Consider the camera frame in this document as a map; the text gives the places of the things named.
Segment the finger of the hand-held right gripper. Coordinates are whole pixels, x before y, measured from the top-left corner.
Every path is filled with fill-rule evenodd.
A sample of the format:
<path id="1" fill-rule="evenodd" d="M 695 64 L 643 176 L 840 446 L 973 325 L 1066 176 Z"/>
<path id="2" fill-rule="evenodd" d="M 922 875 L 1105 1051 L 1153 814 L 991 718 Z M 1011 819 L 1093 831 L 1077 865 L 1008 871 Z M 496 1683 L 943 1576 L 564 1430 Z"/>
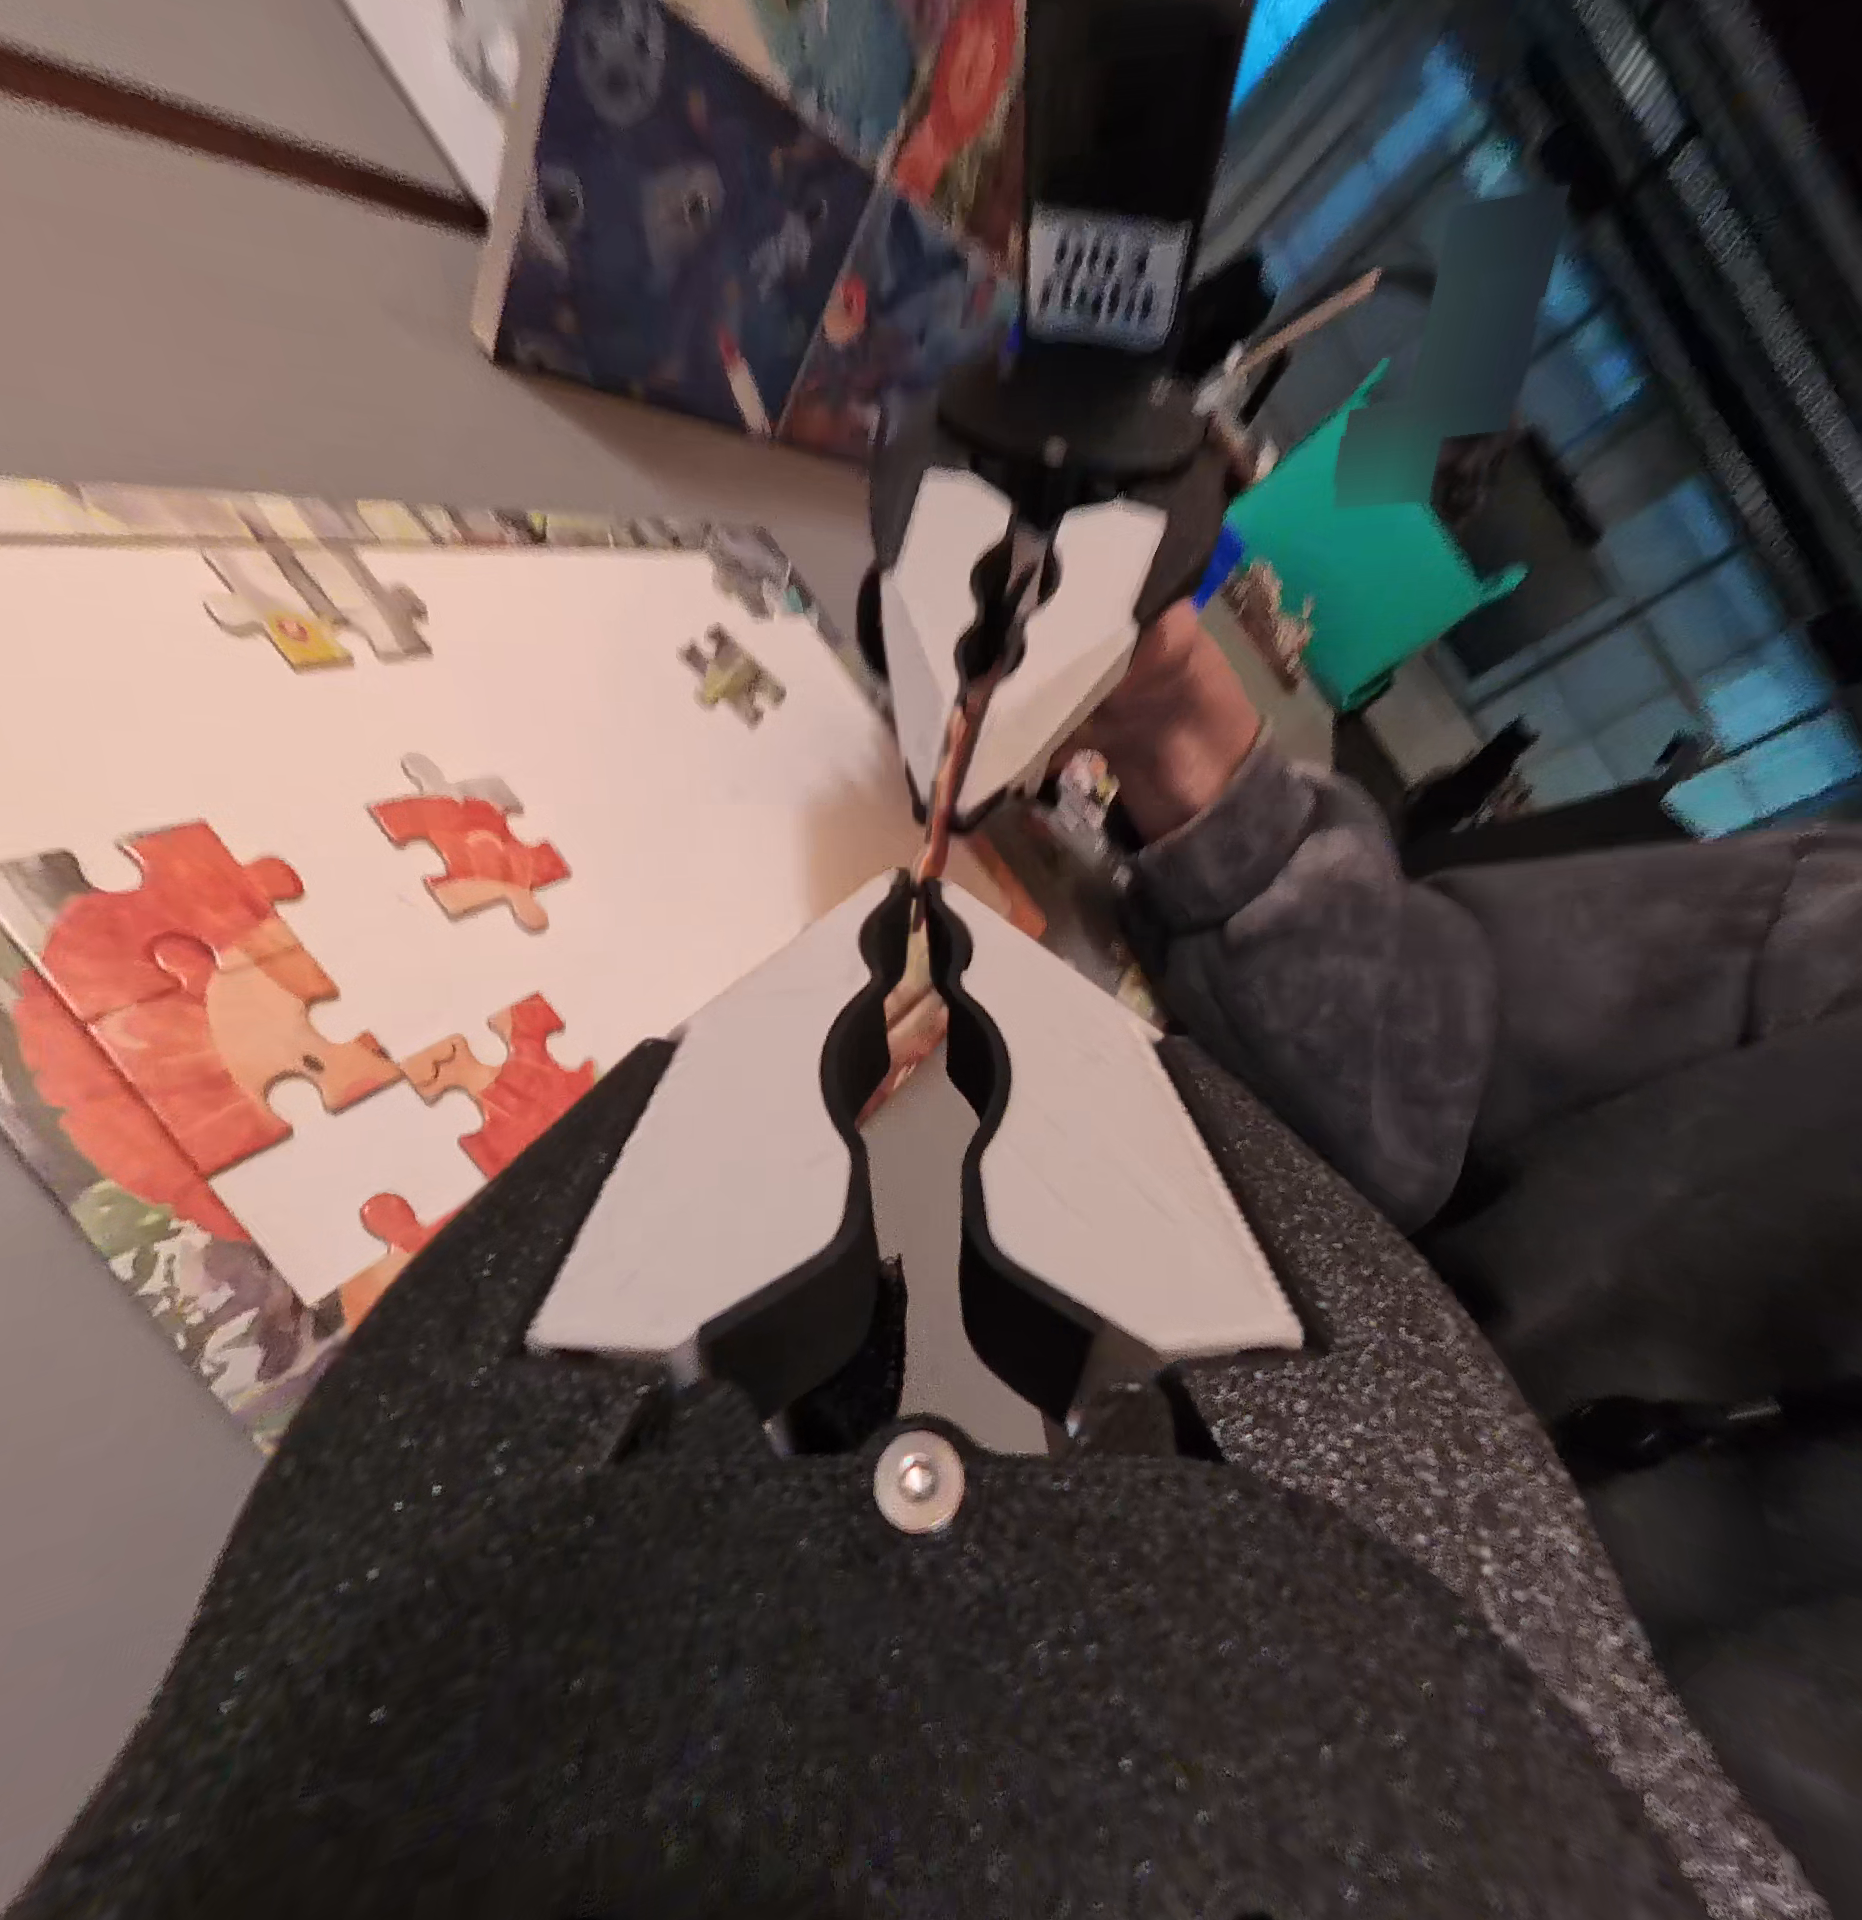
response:
<path id="1" fill-rule="evenodd" d="M 1008 498 L 983 478 L 922 478 L 894 562 L 881 567 L 881 635 L 898 750 L 928 817 L 960 701 L 960 646 L 1008 578 Z"/>
<path id="2" fill-rule="evenodd" d="M 1066 511 L 1051 535 L 1058 581 L 1018 625 L 1019 654 L 995 681 L 952 806 L 973 829 L 998 797 L 1029 792 L 1054 750 L 1124 678 L 1150 572 L 1149 511 Z"/>

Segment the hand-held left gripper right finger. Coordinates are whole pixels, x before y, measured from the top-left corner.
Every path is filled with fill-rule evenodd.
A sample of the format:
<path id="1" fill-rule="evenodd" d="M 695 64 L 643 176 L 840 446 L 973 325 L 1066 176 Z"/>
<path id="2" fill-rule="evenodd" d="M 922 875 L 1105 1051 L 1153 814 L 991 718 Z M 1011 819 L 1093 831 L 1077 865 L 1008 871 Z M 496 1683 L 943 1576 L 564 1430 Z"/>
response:
<path id="1" fill-rule="evenodd" d="M 1044 1417 L 1113 1357 L 1298 1351 L 1300 1317 L 1165 1067 L 1159 1040 L 967 889 L 922 889 L 960 1160 L 960 1317 Z"/>

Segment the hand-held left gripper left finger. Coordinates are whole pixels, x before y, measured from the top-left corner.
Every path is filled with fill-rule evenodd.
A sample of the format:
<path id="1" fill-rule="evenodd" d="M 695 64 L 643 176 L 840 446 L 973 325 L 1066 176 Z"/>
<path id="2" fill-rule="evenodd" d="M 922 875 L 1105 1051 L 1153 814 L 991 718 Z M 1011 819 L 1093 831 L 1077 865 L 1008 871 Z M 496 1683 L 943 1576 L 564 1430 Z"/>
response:
<path id="1" fill-rule="evenodd" d="M 874 875 L 687 1020 L 530 1351 L 664 1362 L 758 1417 L 860 1351 L 881 1294 L 860 1117 L 893 1073 L 910 917 L 910 875 Z"/>

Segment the whiskered orange puzzle piece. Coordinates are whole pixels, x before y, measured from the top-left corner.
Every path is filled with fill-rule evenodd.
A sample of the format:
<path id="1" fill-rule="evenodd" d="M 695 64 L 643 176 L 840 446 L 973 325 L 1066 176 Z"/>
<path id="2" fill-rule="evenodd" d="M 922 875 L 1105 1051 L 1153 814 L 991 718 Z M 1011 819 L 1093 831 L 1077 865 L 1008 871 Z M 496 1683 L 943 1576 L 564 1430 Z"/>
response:
<path id="1" fill-rule="evenodd" d="M 446 1034 L 397 1067 L 425 1103 L 466 1093 L 476 1106 L 482 1121 L 459 1146 L 484 1178 L 499 1178 L 595 1088 L 599 1069 L 589 1057 L 575 1067 L 553 1057 L 564 1020 L 542 993 L 511 1001 L 486 1028 L 504 1045 L 499 1064 L 484 1064 L 466 1034 Z"/>

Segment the orange tan puzzle piece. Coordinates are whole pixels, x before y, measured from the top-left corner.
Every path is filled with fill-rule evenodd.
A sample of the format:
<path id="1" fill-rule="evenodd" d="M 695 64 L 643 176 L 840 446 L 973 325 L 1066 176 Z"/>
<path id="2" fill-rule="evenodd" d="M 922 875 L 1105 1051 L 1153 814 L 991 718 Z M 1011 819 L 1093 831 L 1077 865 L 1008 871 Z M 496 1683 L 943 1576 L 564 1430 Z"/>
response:
<path id="1" fill-rule="evenodd" d="M 937 780 L 929 785 L 929 801 L 928 801 L 928 838 L 910 865 L 913 917 L 910 917 L 910 931 L 906 939 L 906 946 L 909 946 L 906 971 L 909 975 L 913 971 L 910 953 L 916 946 L 928 950 L 928 934 L 922 934 L 928 889 L 929 882 L 946 875 L 952 835 L 959 829 L 959 801 L 960 801 L 964 780 L 967 780 L 967 769 L 975 750 L 975 735 L 986 724 L 991 696 L 998 681 L 1006 678 L 1006 672 L 1008 667 L 995 665 L 983 675 L 969 678 L 959 691 L 959 701 L 946 724 L 943 748 L 937 758 Z M 886 1001 L 888 1067 L 886 1067 L 886 1074 L 876 1080 L 876 1091 L 871 1091 L 871 1097 L 863 1101 L 858 1112 L 860 1125 L 871 1121 L 888 1103 L 888 1097 L 934 1057 L 934 1051 L 946 1039 L 946 1020 L 949 1016 L 946 1016 L 943 996 L 929 984 L 929 975 L 922 975 L 922 981 L 913 984 L 910 991 L 894 987 L 888 993 Z"/>

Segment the lion jigsaw puzzle board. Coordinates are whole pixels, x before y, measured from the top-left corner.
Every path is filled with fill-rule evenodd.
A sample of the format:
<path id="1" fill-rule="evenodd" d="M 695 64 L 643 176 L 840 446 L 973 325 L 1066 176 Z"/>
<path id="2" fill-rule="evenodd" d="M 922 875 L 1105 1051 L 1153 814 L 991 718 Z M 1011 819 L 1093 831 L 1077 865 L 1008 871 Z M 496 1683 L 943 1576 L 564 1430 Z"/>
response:
<path id="1" fill-rule="evenodd" d="M 205 546 L 354 546 L 428 605 L 433 654 L 317 672 L 225 635 Z M 676 649 L 728 625 L 785 686 L 762 729 L 695 701 Z M 428 846 L 390 846 L 369 805 L 417 750 L 499 776 L 514 829 L 570 880 L 553 925 L 504 906 L 446 920 Z M 337 1001 L 333 1040 L 393 1060 L 542 993 L 553 1057 L 607 1069 L 752 971 L 916 846 L 888 724 L 785 553 L 758 528 L 174 492 L 0 478 L 0 864 L 67 851 L 96 889 L 136 886 L 121 841 L 210 824 L 283 858 L 280 906 Z M 292 1137 L 212 1178 L 250 1241 L 222 1241 L 108 1184 L 67 1137 L 16 1039 L 28 950 L 0 925 L 0 1131 L 187 1371 L 260 1452 L 280 1443 L 351 1329 L 484 1186 L 482 1112 L 403 1077 L 343 1112 L 271 1088 Z"/>

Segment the orange puzzle piece grey knob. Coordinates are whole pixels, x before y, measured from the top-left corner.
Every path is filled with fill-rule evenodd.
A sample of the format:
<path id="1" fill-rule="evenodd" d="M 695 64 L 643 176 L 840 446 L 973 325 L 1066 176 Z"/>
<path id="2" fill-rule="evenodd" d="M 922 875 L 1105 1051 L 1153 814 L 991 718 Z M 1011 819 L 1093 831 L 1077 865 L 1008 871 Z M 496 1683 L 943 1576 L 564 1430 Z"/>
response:
<path id="1" fill-rule="evenodd" d="M 452 780 L 428 753 L 401 758 L 405 792 L 369 805 L 390 846 L 428 846 L 437 865 L 428 894 L 446 920 L 504 906 L 527 934 L 553 920 L 542 892 L 570 880 L 570 864 L 549 838 L 514 829 L 523 805 L 499 776 Z"/>

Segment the assembled lion puzzle pieces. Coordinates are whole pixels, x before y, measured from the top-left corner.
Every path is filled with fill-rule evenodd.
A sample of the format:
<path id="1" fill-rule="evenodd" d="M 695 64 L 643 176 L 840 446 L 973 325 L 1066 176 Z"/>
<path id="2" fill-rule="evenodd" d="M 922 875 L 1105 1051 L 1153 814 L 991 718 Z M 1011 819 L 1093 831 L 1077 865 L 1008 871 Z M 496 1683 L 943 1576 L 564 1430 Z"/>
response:
<path id="1" fill-rule="evenodd" d="M 210 824 L 121 841 L 136 886 L 74 858 L 0 864 L 0 925 L 28 950 L 14 1011 L 38 1091 L 74 1151 L 136 1202 L 250 1241 L 212 1178 L 292 1137 L 271 1088 L 303 1080 L 327 1112 L 405 1074 L 369 1030 L 333 1040 L 312 1011 L 341 996 L 280 906 L 283 858 L 239 860 Z"/>

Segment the person's right forearm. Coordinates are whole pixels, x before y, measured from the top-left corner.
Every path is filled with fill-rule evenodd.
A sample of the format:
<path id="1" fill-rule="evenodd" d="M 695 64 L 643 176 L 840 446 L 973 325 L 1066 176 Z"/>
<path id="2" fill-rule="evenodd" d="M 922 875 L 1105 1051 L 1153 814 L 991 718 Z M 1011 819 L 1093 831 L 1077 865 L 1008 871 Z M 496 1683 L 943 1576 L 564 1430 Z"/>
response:
<path id="1" fill-rule="evenodd" d="M 1493 1057 L 1493 959 L 1382 811 L 1258 740 L 1133 860 L 1167 1016 L 1403 1235 L 1452 1199 Z"/>

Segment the grey desk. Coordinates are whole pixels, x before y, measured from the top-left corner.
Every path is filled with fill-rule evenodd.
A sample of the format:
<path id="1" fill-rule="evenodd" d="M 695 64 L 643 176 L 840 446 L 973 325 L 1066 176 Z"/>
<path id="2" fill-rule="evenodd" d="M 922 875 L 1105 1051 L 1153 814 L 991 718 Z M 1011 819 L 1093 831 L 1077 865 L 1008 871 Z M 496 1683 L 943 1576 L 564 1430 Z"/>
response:
<path id="1" fill-rule="evenodd" d="M 489 367 L 476 248 L 0 92 L 0 472 L 754 521 L 848 625 L 860 478 Z M 260 1472 L 0 1135 L 0 1910 L 146 1708 Z"/>

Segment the person's right hand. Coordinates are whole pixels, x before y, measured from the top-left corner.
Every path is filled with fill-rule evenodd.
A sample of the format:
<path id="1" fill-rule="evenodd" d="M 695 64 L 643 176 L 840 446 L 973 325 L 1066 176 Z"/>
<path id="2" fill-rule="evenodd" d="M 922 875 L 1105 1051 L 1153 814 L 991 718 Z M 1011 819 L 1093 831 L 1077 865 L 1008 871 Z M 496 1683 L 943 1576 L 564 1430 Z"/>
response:
<path id="1" fill-rule="evenodd" d="M 1134 642 L 1127 675 L 1058 750 L 1099 753 L 1140 843 L 1193 825 L 1233 785 L 1259 712 L 1198 605 L 1170 605 Z"/>

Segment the grey yellow-green puzzle piece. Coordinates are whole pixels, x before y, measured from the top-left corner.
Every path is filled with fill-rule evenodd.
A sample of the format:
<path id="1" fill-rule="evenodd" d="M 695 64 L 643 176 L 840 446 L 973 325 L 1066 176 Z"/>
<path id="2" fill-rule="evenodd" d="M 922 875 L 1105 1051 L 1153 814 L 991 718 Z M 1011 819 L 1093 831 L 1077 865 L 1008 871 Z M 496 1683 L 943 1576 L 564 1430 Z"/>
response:
<path id="1" fill-rule="evenodd" d="M 676 656 L 695 675 L 695 701 L 732 712 L 752 732 L 785 701 L 785 686 L 771 667 L 721 623 L 687 640 Z"/>

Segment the illustrated puzzle box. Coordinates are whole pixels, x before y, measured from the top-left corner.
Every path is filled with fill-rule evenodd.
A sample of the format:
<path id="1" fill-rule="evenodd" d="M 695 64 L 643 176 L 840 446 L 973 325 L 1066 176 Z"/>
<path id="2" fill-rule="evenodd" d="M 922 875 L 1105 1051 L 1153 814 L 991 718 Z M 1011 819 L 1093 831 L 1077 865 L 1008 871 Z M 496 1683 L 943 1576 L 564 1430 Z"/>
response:
<path id="1" fill-rule="evenodd" d="M 471 329 L 863 464 L 1018 315 L 1023 3 L 542 3 Z"/>

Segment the person's dark grey clothing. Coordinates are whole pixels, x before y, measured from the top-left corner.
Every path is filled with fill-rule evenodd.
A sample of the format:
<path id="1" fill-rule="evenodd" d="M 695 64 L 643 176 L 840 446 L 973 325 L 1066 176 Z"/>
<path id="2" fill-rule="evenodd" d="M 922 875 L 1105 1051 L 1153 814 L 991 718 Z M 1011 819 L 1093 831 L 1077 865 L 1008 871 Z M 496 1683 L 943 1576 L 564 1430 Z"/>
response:
<path id="1" fill-rule="evenodd" d="M 1658 1667 L 1862 1915 L 1862 824 L 1458 865 L 1493 1053 L 1422 1235 Z"/>

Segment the grey puzzle piece yellow dot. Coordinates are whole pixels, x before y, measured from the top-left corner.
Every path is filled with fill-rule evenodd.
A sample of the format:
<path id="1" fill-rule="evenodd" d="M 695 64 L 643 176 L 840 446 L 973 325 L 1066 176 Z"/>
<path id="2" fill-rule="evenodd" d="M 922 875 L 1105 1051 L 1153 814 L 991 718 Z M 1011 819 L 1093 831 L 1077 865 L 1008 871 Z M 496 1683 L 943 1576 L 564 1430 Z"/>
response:
<path id="1" fill-rule="evenodd" d="M 433 654 L 428 605 L 405 581 L 383 581 L 354 546 L 205 546 L 215 578 L 204 609 L 225 635 L 260 640 L 296 672 Z"/>

